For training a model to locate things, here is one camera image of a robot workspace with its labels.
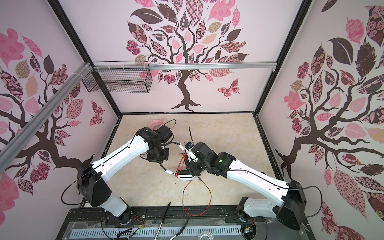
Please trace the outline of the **white black headphones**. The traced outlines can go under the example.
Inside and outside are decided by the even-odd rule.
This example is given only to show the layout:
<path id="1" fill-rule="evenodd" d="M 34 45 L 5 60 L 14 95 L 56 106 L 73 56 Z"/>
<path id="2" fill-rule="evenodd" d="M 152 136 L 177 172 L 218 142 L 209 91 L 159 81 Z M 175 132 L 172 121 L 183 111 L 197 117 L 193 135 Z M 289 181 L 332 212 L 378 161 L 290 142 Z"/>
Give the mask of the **white black headphones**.
<path id="1" fill-rule="evenodd" d="M 170 174 L 170 175 L 174 175 L 176 178 L 178 178 L 180 181 L 192 181 L 194 179 L 194 176 L 191 175 L 191 173 L 188 171 L 188 170 L 183 170 L 183 166 L 184 166 L 184 163 L 185 163 L 185 160 L 187 159 L 188 157 L 188 154 L 187 154 L 187 150 L 184 146 L 182 146 L 182 144 L 180 143 L 176 143 L 176 142 L 169 142 L 167 144 L 162 144 L 162 148 L 164 149 L 165 146 L 169 145 L 169 144 L 175 144 L 175 145 L 178 145 L 179 148 L 184 151 L 184 153 L 182 154 L 182 159 L 178 165 L 178 168 L 175 172 L 172 172 L 168 169 L 166 169 L 162 163 L 160 163 L 160 166 L 161 168 L 167 173 L 167 174 Z"/>

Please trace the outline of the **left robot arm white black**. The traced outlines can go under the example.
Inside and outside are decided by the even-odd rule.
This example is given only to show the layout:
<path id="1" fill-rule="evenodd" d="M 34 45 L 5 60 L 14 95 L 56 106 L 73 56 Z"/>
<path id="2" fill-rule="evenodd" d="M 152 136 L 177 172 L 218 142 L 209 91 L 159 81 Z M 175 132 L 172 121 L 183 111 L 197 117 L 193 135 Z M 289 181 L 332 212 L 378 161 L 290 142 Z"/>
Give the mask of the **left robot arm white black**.
<path id="1" fill-rule="evenodd" d="M 111 154 L 92 164 L 82 164 L 76 181 L 78 191 L 92 207 L 106 210 L 121 225 L 128 224 L 132 218 L 132 208 L 112 192 L 107 182 L 140 155 L 147 155 L 145 160 L 152 163 L 166 161 L 169 149 L 165 144 L 172 136 L 171 129 L 165 125 L 157 130 L 148 127 L 138 130 L 131 140 Z"/>

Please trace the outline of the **pink headphones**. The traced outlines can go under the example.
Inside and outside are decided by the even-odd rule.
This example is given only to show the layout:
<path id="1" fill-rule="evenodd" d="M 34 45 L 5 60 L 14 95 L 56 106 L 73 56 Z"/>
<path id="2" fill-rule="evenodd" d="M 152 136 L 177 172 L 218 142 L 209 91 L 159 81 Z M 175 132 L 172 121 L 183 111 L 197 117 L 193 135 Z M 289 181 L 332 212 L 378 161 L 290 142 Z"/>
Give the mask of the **pink headphones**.
<path id="1" fill-rule="evenodd" d="M 151 130 L 157 130 L 161 126 L 163 126 L 166 122 L 167 122 L 166 120 L 162 120 L 162 119 L 153 120 L 149 123 L 148 128 L 150 128 Z"/>

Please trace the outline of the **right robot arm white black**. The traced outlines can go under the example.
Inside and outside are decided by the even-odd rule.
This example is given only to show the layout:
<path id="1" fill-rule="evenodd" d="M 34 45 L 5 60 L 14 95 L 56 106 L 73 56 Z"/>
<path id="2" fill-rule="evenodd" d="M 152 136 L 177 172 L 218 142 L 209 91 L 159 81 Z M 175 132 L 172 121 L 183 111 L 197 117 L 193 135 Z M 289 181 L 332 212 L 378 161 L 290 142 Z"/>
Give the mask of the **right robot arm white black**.
<path id="1" fill-rule="evenodd" d="M 240 211 L 247 217 L 267 217 L 277 219 L 291 230 L 301 228 L 307 199 L 302 185 L 297 181 L 274 179 L 252 169 L 235 156 L 225 152 L 216 154 L 205 143 L 194 145 L 188 142 L 184 147 L 187 170 L 193 177 L 203 171 L 215 176 L 244 184 L 265 196 L 264 200 L 245 198 Z"/>

